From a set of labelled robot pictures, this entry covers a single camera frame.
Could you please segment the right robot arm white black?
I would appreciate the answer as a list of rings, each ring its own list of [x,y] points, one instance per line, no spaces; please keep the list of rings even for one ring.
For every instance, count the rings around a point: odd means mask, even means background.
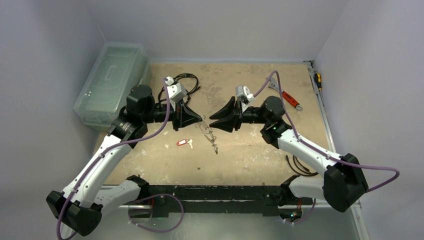
[[[329,151],[301,136],[283,120],[285,109],[279,97],[267,97],[261,106],[242,110],[243,102],[234,96],[209,118],[211,128],[226,132],[240,129],[242,124],[262,124],[262,138],[276,149],[292,154],[312,167],[320,177],[291,176],[281,184],[279,205],[292,204],[300,198],[325,200],[338,212],[345,212],[368,192],[358,159],[348,153],[344,156]]]

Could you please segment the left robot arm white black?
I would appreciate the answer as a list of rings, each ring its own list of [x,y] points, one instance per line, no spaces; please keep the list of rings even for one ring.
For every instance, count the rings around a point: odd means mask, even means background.
[[[202,121],[184,101],[188,92],[182,84],[166,83],[163,92],[165,103],[160,103],[155,101],[148,85],[133,87],[95,155],[71,183],[49,193],[46,202],[57,219],[58,239],[87,236],[102,217],[114,209],[128,202],[142,205],[155,197],[150,193],[149,183],[137,175],[106,191],[101,188],[118,163],[139,142],[152,138],[148,124],[161,123],[165,127],[171,122],[178,130]]]

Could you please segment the clear plastic storage box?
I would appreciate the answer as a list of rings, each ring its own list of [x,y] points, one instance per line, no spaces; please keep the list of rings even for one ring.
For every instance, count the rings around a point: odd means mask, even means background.
[[[139,43],[106,42],[74,104],[81,122],[98,132],[111,126],[137,85],[149,85],[150,58]]]

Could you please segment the yellow black screwdriver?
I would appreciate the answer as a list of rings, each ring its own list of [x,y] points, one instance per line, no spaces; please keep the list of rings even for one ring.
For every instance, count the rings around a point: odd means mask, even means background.
[[[319,72],[314,73],[314,81],[316,84],[317,89],[321,92],[322,91],[322,79]]]

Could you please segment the red handled adjustable wrench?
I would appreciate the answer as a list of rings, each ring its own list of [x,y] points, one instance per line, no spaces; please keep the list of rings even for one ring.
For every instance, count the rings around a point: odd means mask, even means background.
[[[277,81],[272,77],[269,80],[269,84],[268,87],[275,90],[275,91],[279,91],[279,87],[278,87],[278,83]],[[286,91],[281,90],[282,96],[283,98],[292,106],[294,107],[296,110],[298,111],[302,111],[303,107],[302,105],[294,98],[292,97],[290,94],[288,94]]]

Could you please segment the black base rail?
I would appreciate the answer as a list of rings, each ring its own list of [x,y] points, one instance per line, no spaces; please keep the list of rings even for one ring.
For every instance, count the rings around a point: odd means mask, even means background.
[[[297,198],[279,185],[150,185],[131,207],[152,208],[153,217],[170,213],[280,215],[280,208],[312,205],[311,198]]]

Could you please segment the aluminium frame rail right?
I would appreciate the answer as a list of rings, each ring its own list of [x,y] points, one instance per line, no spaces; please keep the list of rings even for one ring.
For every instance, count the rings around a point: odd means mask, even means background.
[[[334,139],[333,139],[333,135],[332,135],[332,132],[331,132],[331,129],[330,129],[330,126],[329,126],[329,122],[328,122],[328,118],[327,118],[327,115],[326,115],[326,111],[325,111],[325,106],[324,106],[324,102],[323,102],[323,94],[322,94],[322,91],[318,90],[316,83],[314,81],[314,74],[315,74],[315,72],[318,72],[318,70],[314,68],[314,61],[313,60],[304,61],[303,63],[307,67],[308,74],[309,74],[309,77],[310,77],[310,81],[311,81],[311,84],[312,84],[312,87],[313,87],[313,91],[314,91],[314,94],[315,94],[316,99],[317,99],[317,103],[318,103],[320,113],[321,113],[321,118],[323,120],[325,132],[326,132],[326,138],[327,138],[328,145],[330,147],[330,150],[332,150],[333,152],[336,152],[335,142],[334,142]]]

